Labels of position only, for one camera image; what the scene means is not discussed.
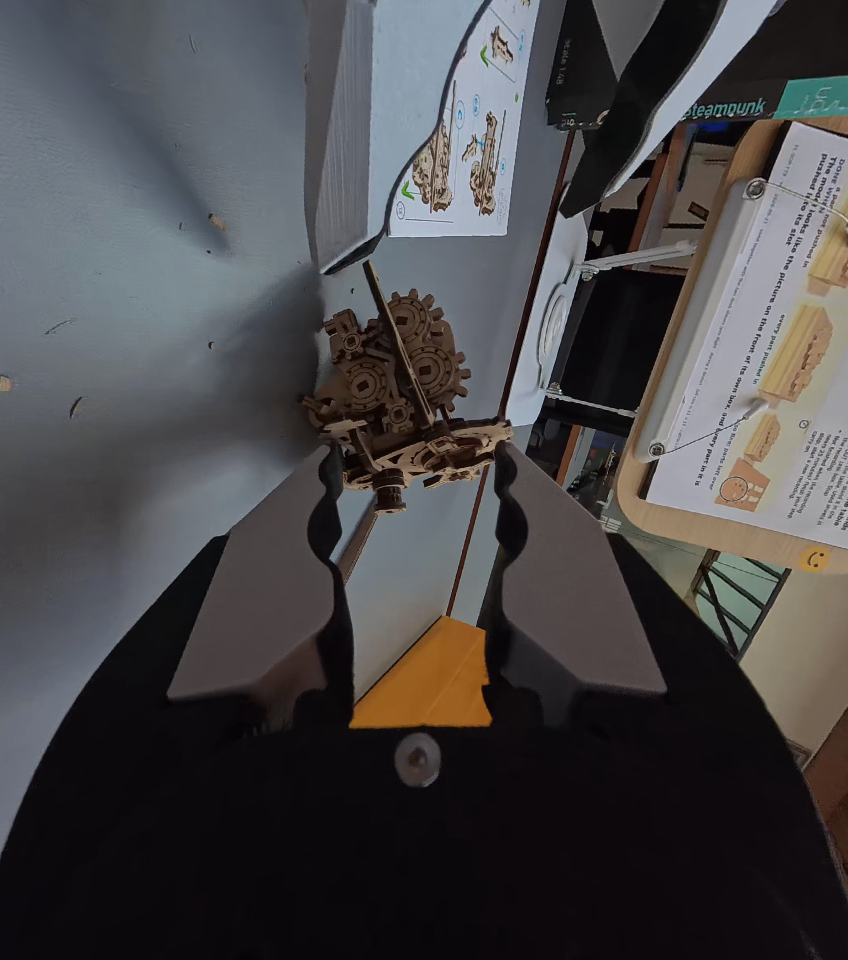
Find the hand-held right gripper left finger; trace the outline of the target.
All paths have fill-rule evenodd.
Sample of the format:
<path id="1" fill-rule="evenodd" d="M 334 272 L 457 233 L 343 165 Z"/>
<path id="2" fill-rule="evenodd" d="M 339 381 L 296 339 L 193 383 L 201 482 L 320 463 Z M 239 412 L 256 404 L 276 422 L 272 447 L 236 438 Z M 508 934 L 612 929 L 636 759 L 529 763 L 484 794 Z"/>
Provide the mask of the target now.
<path id="1" fill-rule="evenodd" d="M 343 490 L 343 450 L 322 446 L 231 528 L 170 701 L 241 694 L 293 712 L 315 692 L 353 711 L 354 635 L 333 559 Z"/>

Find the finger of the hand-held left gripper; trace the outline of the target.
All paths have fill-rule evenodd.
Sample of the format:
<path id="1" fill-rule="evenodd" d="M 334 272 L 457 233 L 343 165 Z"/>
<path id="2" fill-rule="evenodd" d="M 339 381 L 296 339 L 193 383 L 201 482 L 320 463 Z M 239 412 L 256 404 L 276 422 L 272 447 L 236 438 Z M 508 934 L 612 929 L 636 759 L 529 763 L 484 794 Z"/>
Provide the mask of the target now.
<path id="1" fill-rule="evenodd" d="M 316 3 L 316 268 L 335 274 L 385 234 L 398 179 L 433 135 L 490 2 Z"/>
<path id="2" fill-rule="evenodd" d="M 616 192 L 773 13 L 773 1 L 596 2 L 617 85 L 562 198 L 570 219 Z"/>

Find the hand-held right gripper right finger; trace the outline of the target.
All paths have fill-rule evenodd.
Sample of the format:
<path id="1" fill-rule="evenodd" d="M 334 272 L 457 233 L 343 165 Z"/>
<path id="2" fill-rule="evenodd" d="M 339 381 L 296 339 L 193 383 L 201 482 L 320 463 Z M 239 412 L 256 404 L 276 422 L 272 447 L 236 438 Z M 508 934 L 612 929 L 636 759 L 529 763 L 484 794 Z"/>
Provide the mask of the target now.
<path id="1" fill-rule="evenodd" d="M 665 678 L 600 523 L 515 444 L 494 452 L 498 500 L 483 613 L 490 710 L 571 710 L 585 694 L 659 698 Z"/>

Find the wooden gear submarine model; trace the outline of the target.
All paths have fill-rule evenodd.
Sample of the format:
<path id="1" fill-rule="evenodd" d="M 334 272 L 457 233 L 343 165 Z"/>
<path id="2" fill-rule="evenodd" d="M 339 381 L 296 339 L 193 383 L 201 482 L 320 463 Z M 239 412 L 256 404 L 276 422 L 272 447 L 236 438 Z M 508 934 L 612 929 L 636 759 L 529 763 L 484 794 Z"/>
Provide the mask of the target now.
<path id="1" fill-rule="evenodd" d="M 371 491 L 375 514 L 393 515 L 419 479 L 425 489 L 477 479 L 514 427 L 454 416 L 471 371 L 442 308 L 417 289 L 385 296 L 371 262 L 362 270 L 376 314 L 360 323 L 348 308 L 324 322 L 332 369 L 300 402 L 318 435 L 340 447 L 343 486 Z"/>

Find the printed task instruction sheet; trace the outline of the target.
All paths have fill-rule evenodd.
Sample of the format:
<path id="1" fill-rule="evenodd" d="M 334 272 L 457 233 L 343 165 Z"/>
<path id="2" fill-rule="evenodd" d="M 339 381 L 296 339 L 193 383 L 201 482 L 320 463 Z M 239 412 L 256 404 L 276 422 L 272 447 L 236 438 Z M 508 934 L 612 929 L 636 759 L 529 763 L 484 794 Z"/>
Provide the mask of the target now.
<path id="1" fill-rule="evenodd" d="M 788 124 L 646 501 L 848 550 L 848 138 Z"/>

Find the grey desk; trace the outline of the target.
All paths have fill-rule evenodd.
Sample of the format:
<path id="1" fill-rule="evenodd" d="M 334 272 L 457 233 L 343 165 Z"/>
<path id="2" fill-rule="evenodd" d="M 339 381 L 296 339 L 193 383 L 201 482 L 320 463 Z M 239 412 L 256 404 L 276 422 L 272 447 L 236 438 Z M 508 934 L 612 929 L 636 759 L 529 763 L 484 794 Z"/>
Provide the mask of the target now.
<path id="1" fill-rule="evenodd" d="M 0 856 L 95 671 L 304 461 L 318 2 L 0 2 Z M 227 232 L 207 216 L 219 215 Z"/>

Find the white assembly instruction booklet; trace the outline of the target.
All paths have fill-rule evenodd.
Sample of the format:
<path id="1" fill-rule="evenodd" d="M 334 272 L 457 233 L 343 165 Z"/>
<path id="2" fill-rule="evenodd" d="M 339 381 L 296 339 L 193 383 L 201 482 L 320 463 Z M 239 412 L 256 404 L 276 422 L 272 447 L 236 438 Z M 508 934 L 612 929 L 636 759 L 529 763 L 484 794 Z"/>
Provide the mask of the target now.
<path id="1" fill-rule="evenodd" d="M 435 132 L 398 185 L 391 237 L 503 236 L 541 3 L 494 1 L 454 67 Z"/>

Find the instruction sheet on stand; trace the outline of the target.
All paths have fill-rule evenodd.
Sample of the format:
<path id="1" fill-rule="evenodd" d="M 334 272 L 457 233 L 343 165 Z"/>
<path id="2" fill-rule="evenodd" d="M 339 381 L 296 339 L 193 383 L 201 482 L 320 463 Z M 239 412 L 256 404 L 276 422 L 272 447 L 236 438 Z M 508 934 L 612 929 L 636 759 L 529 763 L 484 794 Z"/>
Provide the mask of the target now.
<path id="1" fill-rule="evenodd" d="M 762 530 L 733 519 L 656 505 L 641 497 L 650 477 L 650 465 L 641 459 L 643 431 L 658 404 L 658 397 L 665 391 L 661 383 L 668 361 L 673 356 L 683 359 L 688 353 L 690 344 L 682 341 L 682 328 L 689 304 L 699 288 L 705 293 L 709 291 L 710 280 L 701 279 L 708 270 L 709 261 L 712 260 L 714 267 L 718 268 L 719 261 L 729 251 L 731 221 L 744 203 L 742 190 L 734 190 L 735 184 L 765 172 L 776 153 L 778 133 L 782 126 L 783 121 L 777 120 L 755 122 L 743 134 L 725 169 L 715 205 L 697 242 L 637 410 L 634 426 L 624 446 L 614 489 L 626 518 L 647 534 L 796 569 L 813 549 L 823 546 L 807 538 Z"/>

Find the yellow plastic bin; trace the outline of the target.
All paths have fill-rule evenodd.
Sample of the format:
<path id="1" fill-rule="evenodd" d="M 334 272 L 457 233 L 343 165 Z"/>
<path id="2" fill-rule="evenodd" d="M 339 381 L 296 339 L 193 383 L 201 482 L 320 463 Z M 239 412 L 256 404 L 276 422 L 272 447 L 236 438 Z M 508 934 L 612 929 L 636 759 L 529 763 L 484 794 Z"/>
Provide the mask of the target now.
<path id="1" fill-rule="evenodd" d="M 351 729 L 488 727 L 486 633 L 442 616 L 356 703 Z"/>

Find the white metal stand base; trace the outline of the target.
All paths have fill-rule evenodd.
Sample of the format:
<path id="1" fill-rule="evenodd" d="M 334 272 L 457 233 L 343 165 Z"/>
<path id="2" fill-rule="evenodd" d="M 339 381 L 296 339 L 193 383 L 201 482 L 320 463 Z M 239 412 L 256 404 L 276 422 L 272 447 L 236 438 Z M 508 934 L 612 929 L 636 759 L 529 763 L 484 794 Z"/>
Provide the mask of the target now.
<path id="1" fill-rule="evenodd" d="M 540 276 L 531 291 L 530 312 L 510 386 L 504 389 L 503 412 L 513 426 L 534 422 L 553 382 L 559 349 L 570 324 L 575 294 L 583 282 L 615 269 L 658 266 L 688 258 L 696 239 L 682 239 L 629 253 L 586 259 L 588 222 L 584 214 L 558 214 L 545 247 Z"/>

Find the white stand ledge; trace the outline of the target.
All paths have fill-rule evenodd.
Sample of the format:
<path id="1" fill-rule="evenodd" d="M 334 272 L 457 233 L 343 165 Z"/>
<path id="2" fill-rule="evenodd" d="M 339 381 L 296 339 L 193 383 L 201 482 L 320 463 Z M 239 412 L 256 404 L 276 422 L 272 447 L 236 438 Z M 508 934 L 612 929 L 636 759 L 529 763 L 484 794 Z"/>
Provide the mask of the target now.
<path id="1" fill-rule="evenodd" d="M 710 353 L 711 332 L 726 311 L 722 303 L 767 188 L 761 177 L 731 184 L 652 402 L 647 405 L 642 430 L 635 439 L 633 457 L 640 464 L 657 462 L 679 443 L 698 390 L 698 375 Z"/>

